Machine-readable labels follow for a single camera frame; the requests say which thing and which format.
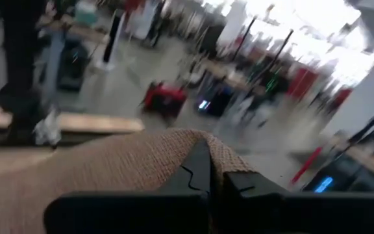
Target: black pants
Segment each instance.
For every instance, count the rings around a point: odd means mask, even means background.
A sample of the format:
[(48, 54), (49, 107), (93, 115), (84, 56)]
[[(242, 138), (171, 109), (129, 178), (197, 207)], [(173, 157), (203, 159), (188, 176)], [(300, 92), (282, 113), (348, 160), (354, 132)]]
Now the black pants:
[(251, 105), (247, 108), (248, 111), (256, 110), (267, 100), (265, 96), (254, 96)]
[(4, 22), (6, 85), (0, 90), (0, 106), (14, 119), (34, 125), (41, 118), (40, 95), (33, 90), (34, 52), (38, 34), (35, 29), (42, 0), (0, 0)]

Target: blue light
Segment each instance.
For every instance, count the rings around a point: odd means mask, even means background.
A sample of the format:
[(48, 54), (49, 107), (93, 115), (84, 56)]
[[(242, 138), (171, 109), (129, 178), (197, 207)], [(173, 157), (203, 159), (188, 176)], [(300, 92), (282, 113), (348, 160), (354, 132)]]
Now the blue light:
[(199, 109), (204, 109), (206, 104), (207, 104), (207, 101), (202, 101), (200, 106), (199, 106)]
[(207, 109), (207, 107), (209, 106), (211, 104), (211, 102), (209, 102), (209, 101), (202, 101), (201, 102), (201, 104), (200, 104), (200, 106), (199, 106), (199, 109), (201, 109), (201, 110), (205, 110), (205, 109)]
[(324, 190), (330, 186), (330, 184), (332, 183), (332, 178), (331, 177), (326, 177), (323, 182), (321, 182), (321, 184), (319, 185), (318, 188), (315, 189), (314, 192), (324, 192)]

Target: blue screen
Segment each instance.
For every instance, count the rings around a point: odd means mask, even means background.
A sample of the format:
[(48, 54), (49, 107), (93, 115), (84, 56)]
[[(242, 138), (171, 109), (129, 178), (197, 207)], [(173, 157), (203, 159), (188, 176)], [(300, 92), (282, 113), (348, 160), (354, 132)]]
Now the blue screen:
[(314, 192), (324, 192), (324, 190), (329, 187), (332, 183), (332, 178), (327, 176), (319, 186), (314, 190)]

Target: concrete floor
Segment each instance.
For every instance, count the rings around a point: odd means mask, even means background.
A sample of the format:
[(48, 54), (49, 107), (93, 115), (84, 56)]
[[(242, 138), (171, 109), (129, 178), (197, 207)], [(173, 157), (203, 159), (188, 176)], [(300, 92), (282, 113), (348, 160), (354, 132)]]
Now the concrete floor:
[[(89, 43), (88, 47), (93, 48), (94, 45)], [(95, 58), (102, 51), (103, 48), (99, 47)], [(177, 63), (183, 54), (184, 44), (173, 38), (163, 38), (158, 49), (146, 49), (135, 40), (121, 40), (115, 51), (117, 66), (100, 83), (95, 84), (93, 89), (96, 91), (90, 96), (90, 101), (79, 99), (78, 94), (61, 92), (60, 104), (89, 113), (140, 118), (147, 131), (165, 129), (164, 122), (158, 116), (141, 114), (138, 105), (151, 81), (174, 81), (178, 74)], [(0, 48), (0, 87), (4, 83), (4, 66)], [(301, 167), (290, 152), (313, 151), (321, 144), (318, 133), (326, 123), (326, 118), (307, 109), (306, 105), (284, 98), (264, 127), (259, 129), (255, 122), (237, 126), (231, 121), (198, 115), (193, 109), (191, 97), (174, 127), (200, 129), (215, 134), (266, 177), (288, 187), (290, 178)]]

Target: beige fabric cover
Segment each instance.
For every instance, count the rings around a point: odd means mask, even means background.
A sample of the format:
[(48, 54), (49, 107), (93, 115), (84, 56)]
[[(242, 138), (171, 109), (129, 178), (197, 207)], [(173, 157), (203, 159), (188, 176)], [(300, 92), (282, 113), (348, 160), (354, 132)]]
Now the beige fabric cover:
[(68, 192), (157, 189), (201, 137), (207, 139), (219, 178), (223, 172), (253, 171), (229, 147), (201, 131), (111, 136), (0, 174), (0, 233), (44, 233), (44, 209)]

